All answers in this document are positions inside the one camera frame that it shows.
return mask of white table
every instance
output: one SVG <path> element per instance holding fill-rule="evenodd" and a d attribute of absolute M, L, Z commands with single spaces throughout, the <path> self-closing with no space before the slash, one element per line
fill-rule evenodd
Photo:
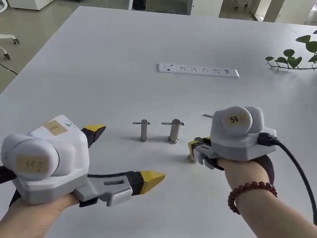
<path fill-rule="evenodd" d="M 232 105 L 261 107 L 266 126 L 294 153 L 317 194 L 317 72 L 277 71 L 266 56 L 285 48 L 309 59 L 294 26 L 208 17 L 80 7 L 0 95 L 0 141 L 25 133 L 59 114 L 76 125 L 105 123 L 90 149 L 92 173 L 157 170 L 165 180 L 144 196 L 116 207 L 102 202 L 72 207 L 48 234 L 54 237 L 245 238 L 254 237 L 226 205 L 224 174 L 186 161 L 187 142 L 208 136 L 201 114 Z M 312 33 L 302 26 L 300 32 Z M 225 66 L 239 79 L 156 72 L 158 62 Z M 178 118 L 178 144 L 167 143 Z M 139 142 L 147 119 L 148 142 Z M 303 182 L 281 151 L 275 164 L 279 197 L 311 219 Z M 0 217 L 12 198 L 0 186 Z"/>

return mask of white cabinet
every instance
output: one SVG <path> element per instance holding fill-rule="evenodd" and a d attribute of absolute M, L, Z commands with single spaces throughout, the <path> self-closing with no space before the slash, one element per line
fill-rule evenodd
<path fill-rule="evenodd" d="M 10 7 L 41 10 L 53 0 L 7 0 Z"/>

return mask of chair wheel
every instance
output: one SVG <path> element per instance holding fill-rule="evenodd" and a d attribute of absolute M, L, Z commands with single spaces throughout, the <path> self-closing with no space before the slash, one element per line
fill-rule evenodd
<path fill-rule="evenodd" d="M 4 60 L 10 60 L 11 56 L 9 55 L 9 53 L 4 54 Z"/>
<path fill-rule="evenodd" d="M 15 45 L 19 45 L 20 44 L 20 41 L 18 39 L 13 39 L 13 42 Z"/>

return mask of hand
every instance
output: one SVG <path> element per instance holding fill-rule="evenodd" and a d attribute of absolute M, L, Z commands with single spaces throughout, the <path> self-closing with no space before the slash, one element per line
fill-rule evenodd
<path fill-rule="evenodd" d="M 235 189 L 247 182 L 269 182 L 265 169 L 256 162 L 234 162 L 231 160 L 219 159 L 218 165 L 224 168 L 224 173 L 231 189 Z"/>
<path fill-rule="evenodd" d="M 78 202 L 72 194 L 39 205 L 28 205 L 20 198 L 1 220 L 0 237 L 42 238 L 59 214 Z"/>

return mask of white power strip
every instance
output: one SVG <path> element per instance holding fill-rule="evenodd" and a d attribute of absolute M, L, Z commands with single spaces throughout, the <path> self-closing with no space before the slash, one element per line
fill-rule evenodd
<path fill-rule="evenodd" d="M 236 69 L 219 68 L 210 66 L 192 66 L 172 63 L 158 63 L 158 71 L 163 73 L 183 73 L 207 75 L 216 77 L 238 78 L 239 74 Z"/>

